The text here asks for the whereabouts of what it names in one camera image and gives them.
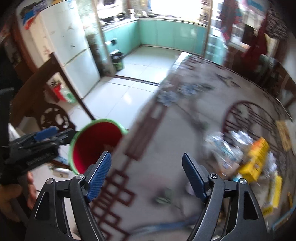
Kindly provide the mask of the person's left hand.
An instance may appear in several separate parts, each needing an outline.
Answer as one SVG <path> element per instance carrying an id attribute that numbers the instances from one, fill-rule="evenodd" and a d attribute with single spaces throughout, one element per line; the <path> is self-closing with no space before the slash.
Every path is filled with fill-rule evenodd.
<path id="1" fill-rule="evenodd" d="M 33 209 L 36 199 L 37 190 L 34 185 L 34 177 L 31 172 L 27 173 L 27 206 L 30 210 Z M 20 212 L 17 211 L 13 202 L 17 201 L 17 198 L 23 193 L 23 188 L 19 184 L 9 184 L 6 186 L 1 185 L 1 213 L 9 220 L 20 222 Z"/>

